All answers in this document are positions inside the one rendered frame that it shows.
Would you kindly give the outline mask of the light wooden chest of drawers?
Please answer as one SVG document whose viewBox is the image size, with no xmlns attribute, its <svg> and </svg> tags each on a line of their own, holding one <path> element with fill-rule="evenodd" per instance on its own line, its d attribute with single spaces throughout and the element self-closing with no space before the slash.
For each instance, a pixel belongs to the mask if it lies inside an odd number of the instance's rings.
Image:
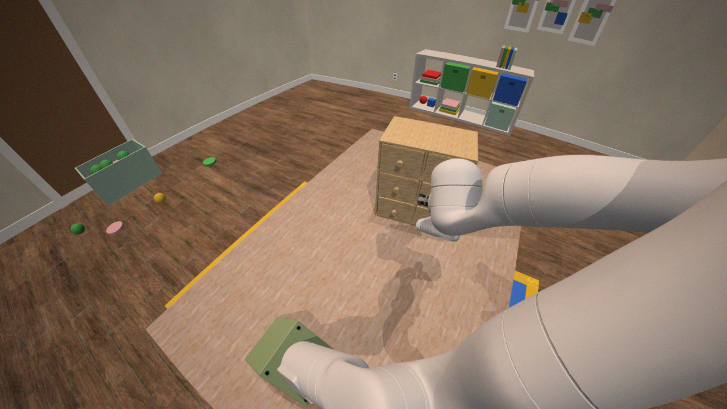
<svg viewBox="0 0 727 409">
<path fill-rule="evenodd" d="M 406 147 L 420 151 L 426 151 L 426 162 L 424 161 L 423 163 L 420 178 L 412 178 L 415 180 L 420 180 L 419 188 L 416 193 L 416 201 L 414 203 L 378 194 L 379 173 L 389 173 L 387 171 L 380 170 L 380 155 L 382 143 L 397 145 L 397 147 Z M 444 126 L 436 123 L 429 123 L 420 120 L 393 116 L 393 119 L 391 120 L 390 124 L 388 125 L 379 140 L 377 189 L 375 198 L 376 216 L 378 216 L 377 213 L 379 196 L 415 204 L 415 207 L 416 205 L 418 205 L 417 200 L 420 196 L 419 192 L 421 191 L 421 183 L 423 183 L 423 181 L 431 183 L 431 181 L 426 181 L 423 179 L 423 176 L 425 174 L 423 173 L 423 171 L 425 171 L 425 166 L 428 161 L 428 152 L 435 153 L 436 155 L 451 156 L 454 158 L 461 158 L 462 160 L 474 161 L 474 164 L 477 165 L 478 132 L 451 126 Z"/>
</svg>

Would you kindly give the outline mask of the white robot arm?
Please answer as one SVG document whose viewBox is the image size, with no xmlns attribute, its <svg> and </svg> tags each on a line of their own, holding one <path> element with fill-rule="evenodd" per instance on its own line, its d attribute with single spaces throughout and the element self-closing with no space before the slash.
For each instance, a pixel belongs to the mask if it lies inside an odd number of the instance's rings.
<svg viewBox="0 0 727 409">
<path fill-rule="evenodd" d="M 549 156 L 496 166 L 484 186 L 454 158 L 434 168 L 428 208 L 416 229 L 447 241 L 495 226 L 648 233 L 438 356 L 369 368 L 294 343 L 277 371 L 310 404 L 648 409 L 727 383 L 727 158 Z"/>
</svg>

